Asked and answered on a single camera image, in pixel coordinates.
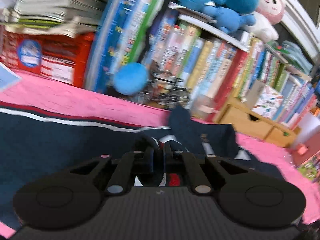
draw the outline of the round black pad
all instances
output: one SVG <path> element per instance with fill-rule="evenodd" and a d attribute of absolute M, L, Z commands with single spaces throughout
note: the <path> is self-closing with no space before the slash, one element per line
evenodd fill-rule
<path fill-rule="evenodd" d="M 232 175 L 218 200 L 231 219 L 254 228 L 289 226 L 306 207 L 305 196 L 294 185 L 253 173 Z"/>
<path fill-rule="evenodd" d="M 70 174 L 25 185 L 13 197 L 13 207 L 26 225 L 58 229 L 88 220 L 99 208 L 101 200 L 100 192 L 92 184 Z"/>

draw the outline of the white shelf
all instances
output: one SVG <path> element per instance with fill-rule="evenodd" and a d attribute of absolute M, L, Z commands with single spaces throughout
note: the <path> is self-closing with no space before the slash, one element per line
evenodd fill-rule
<path fill-rule="evenodd" d="M 182 21 L 185 21 L 187 23 L 190 23 L 196 27 L 199 27 L 200 29 L 205 30 L 205 31 L 217 36 L 218 38 L 230 43 L 231 45 L 237 47 L 238 49 L 241 49 L 245 52 L 249 51 L 248 47 L 244 46 L 240 41 L 236 40 L 235 38 L 229 36 L 228 34 L 218 30 L 217 28 L 215 28 L 207 23 L 204 23 L 200 20 L 197 20 L 193 17 L 183 15 L 183 14 L 179 15 L 179 19 Z"/>

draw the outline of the small pink object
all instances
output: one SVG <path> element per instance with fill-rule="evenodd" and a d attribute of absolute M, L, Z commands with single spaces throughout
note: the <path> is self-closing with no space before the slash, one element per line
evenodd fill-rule
<path fill-rule="evenodd" d="M 297 148 L 297 153 L 300 155 L 304 155 L 308 151 L 307 146 L 305 146 L 302 143 L 298 143 L 296 148 Z"/>

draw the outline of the wooden cabinet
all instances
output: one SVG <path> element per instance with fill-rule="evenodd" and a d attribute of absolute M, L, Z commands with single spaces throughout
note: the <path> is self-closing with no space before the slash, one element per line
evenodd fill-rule
<path fill-rule="evenodd" d="M 231 123 L 239 133 L 259 138 L 280 147 L 289 147 L 296 139 L 296 131 L 298 130 L 292 131 L 284 125 L 258 115 L 236 98 L 230 98 L 226 102 L 214 122 L 218 124 Z"/>

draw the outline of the red stripe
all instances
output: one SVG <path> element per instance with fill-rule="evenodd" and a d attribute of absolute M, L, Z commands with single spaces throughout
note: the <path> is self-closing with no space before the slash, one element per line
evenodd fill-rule
<path fill-rule="evenodd" d="M 120 124 L 124 126 L 130 126 L 130 127 L 143 127 L 142 125 L 137 125 L 137 124 L 132 124 L 132 123 L 125 123 L 125 122 L 120 122 L 120 121 L 115 121 L 115 120 L 110 120 L 106 118 L 101 118 L 101 117 L 84 117 L 84 116 L 73 116 L 73 115 L 66 115 L 66 114 L 59 114 L 59 113 L 53 113 L 49 112 L 40 108 L 37 108 L 35 106 L 21 106 L 21 105 L 16 105 L 16 104 L 10 104 L 6 103 L 3 101 L 0 101 L 0 106 L 3 107 L 12 107 L 12 108 L 17 108 L 16 110 L 28 110 L 28 111 L 34 111 L 40 114 L 45 114 L 49 117 L 60 117 L 60 118 L 66 118 L 66 119 L 81 119 L 81 121 L 98 121 L 98 122 L 109 122 L 109 123 L 114 123 L 114 124 Z"/>
<path fill-rule="evenodd" d="M 178 187 L 178 186 L 180 186 L 180 178 L 179 178 L 178 174 L 170 173 L 169 177 L 170 177 L 169 187 Z"/>

